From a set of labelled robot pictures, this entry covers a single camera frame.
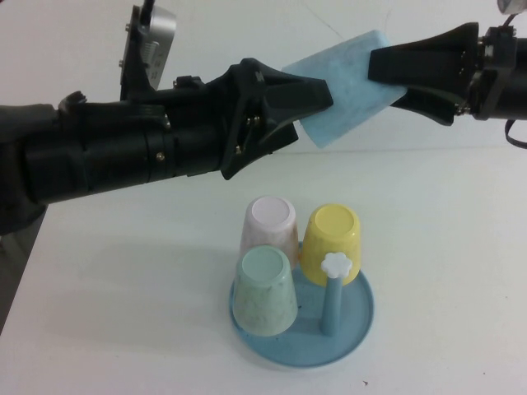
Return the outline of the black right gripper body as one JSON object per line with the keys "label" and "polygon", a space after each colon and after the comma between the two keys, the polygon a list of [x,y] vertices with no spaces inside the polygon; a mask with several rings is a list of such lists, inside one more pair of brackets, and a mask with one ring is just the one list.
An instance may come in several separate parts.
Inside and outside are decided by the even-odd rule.
{"label": "black right gripper body", "polygon": [[515,29],[491,27],[480,37],[478,26],[464,27],[469,73],[466,114],[478,120],[513,119],[509,105],[499,105],[515,70]]}

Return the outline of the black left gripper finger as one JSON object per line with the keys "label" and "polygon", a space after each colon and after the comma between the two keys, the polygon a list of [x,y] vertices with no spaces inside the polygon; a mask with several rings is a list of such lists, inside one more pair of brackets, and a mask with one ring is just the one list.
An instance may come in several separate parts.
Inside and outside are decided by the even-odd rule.
{"label": "black left gripper finger", "polygon": [[264,156],[271,155],[275,151],[279,151],[296,142],[298,138],[293,123],[280,126],[277,123],[266,121],[262,137],[262,153]]}
{"label": "black left gripper finger", "polygon": [[263,81],[263,118],[270,132],[333,105],[325,80],[268,69],[263,72]]}

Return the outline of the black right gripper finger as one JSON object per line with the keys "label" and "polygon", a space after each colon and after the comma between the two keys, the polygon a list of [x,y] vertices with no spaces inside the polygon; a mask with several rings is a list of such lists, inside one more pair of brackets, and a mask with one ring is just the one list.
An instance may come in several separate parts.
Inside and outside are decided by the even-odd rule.
{"label": "black right gripper finger", "polygon": [[372,81],[440,81],[474,70],[479,25],[465,23],[441,35],[371,52]]}
{"label": "black right gripper finger", "polygon": [[431,81],[399,77],[392,78],[389,83],[408,89],[392,107],[422,115],[439,124],[452,124],[456,116],[473,114],[473,77],[441,77]]}

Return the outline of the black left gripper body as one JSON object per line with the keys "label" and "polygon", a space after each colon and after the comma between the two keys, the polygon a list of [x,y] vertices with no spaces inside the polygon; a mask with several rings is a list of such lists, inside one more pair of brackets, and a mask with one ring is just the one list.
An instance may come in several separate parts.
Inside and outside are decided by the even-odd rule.
{"label": "black left gripper body", "polygon": [[210,82],[178,77],[164,91],[167,179],[220,172],[231,179],[273,152],[273,70],[254,58]]}

